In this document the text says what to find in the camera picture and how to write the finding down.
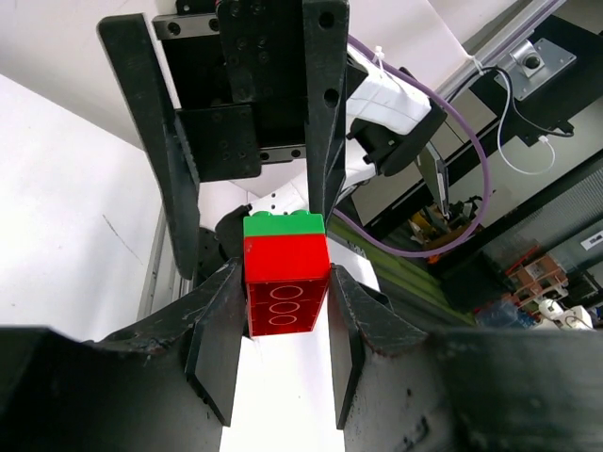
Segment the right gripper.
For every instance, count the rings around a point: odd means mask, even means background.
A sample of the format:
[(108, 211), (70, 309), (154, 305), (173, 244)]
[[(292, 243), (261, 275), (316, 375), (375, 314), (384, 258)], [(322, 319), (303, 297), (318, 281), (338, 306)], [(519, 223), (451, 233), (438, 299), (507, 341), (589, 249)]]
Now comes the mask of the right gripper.
[(179, 138), (201, 183), (257, 177), (303, 158), (306, 144), (309, 208), (328, 219), (345, 179), (349, 3), (179, 1), (152, 24), (176, 112), (144, 16), (105, 17), (97, 32), (155, 174), (180, 275), (197, 268), (200, 214)]

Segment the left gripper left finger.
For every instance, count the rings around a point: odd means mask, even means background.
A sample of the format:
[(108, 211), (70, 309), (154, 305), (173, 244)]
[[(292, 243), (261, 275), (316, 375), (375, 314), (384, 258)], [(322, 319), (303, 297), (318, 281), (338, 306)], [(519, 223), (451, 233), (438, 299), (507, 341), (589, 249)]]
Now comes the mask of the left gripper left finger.
[(5, 451), (217, 451), (231, 423), (246, 300), (233, 259), (99, 342), (1, 330)]

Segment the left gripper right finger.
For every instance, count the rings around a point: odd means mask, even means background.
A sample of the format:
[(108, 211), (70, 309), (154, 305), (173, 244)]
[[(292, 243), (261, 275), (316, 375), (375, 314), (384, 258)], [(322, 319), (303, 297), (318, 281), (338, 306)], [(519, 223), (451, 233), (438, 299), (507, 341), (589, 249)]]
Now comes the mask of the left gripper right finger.
[(335, 422), (349, 451), (598, 451), (598, 332), (425, 332), (331, 269)]

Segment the red and green lego stack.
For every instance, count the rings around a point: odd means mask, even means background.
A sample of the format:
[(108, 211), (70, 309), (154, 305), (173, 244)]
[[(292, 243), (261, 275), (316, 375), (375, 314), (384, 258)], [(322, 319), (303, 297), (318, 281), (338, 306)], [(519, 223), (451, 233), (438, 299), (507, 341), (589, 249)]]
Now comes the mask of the red and green lego stack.
[(331, 269), (321, 214), (260, 211), (243, 219), (250, 336), (312, 331)]

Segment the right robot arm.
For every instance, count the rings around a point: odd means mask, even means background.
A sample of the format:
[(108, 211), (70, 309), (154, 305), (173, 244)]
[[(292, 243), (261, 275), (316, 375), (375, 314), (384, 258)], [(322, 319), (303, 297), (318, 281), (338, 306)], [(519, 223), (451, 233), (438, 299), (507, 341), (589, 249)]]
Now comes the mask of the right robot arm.
[(391, 176), (443, 123), (442, 102), (351, 38), (349, 18), (345, 1), (179, 1), (99, 22), (183, 278), (200, 263), (201, 184), (302, 158), (309, 209), (328, 217), (350, 183), (348, 140)]

